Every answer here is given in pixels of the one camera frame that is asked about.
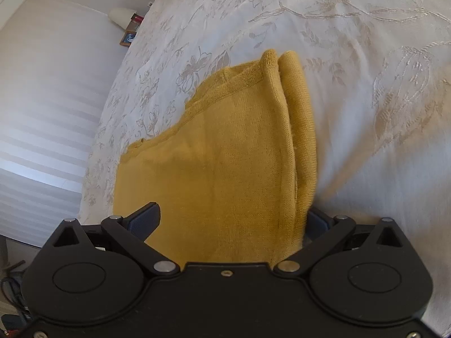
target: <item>white bedspread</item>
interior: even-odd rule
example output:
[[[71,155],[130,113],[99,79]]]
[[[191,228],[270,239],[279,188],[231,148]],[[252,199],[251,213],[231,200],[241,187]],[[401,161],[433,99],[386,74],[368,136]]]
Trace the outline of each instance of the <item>white bedspread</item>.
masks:
[[[396,219],[434,279],[425,321],[449,333],[450,33],[451,0],[156,0],[105,105],[80,220],[111,214],[121,153],[175,124],[210,73],[295,50],[315,114],[315,204]]]

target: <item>knit fabric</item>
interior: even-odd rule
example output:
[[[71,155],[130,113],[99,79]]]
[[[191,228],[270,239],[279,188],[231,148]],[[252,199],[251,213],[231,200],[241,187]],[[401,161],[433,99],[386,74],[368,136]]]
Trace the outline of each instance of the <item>knit fabric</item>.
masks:
[[[295,52],[274,50],[202,82],[172,128],[121,157],[114,214],[150,201],[146,243],[180,266],[271,265],[296,252],[316,186],[310,97]]]

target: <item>bedspread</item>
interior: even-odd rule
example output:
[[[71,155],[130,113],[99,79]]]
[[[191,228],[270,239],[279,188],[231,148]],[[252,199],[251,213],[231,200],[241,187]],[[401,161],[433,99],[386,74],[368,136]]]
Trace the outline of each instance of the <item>bedspread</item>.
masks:
[[[450,33],[451,0],[155,0],[105,104],[80,220],[111,212],[121,153],[174,125],[204,78],[295,50],[315,116],[315,205],[396,219],[435,283],[425,320],[451,332]]]

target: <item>bed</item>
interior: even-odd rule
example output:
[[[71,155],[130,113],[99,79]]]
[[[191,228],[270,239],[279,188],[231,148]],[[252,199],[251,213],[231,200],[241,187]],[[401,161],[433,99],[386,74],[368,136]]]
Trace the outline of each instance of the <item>bed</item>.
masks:
[[[79,218],[111,214],[120,155],[177,123],[204,78],[295,50],[315,116],[315,205],[394,218],[434,279],[424,319],[448,334],[450,34],[451,0],[155,0],[105,104]]]

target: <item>picture frame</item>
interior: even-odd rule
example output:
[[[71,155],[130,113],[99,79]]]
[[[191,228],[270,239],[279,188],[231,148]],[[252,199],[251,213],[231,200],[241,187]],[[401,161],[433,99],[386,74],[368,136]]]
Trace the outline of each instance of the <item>picture frame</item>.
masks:
[[[121,46],[127,46],[129,47],[130,44],[132,44],[133,39],[136,37],[136,32],[131,30],[126,30],[125,34],[123,35],[122,40],[120,41]]]

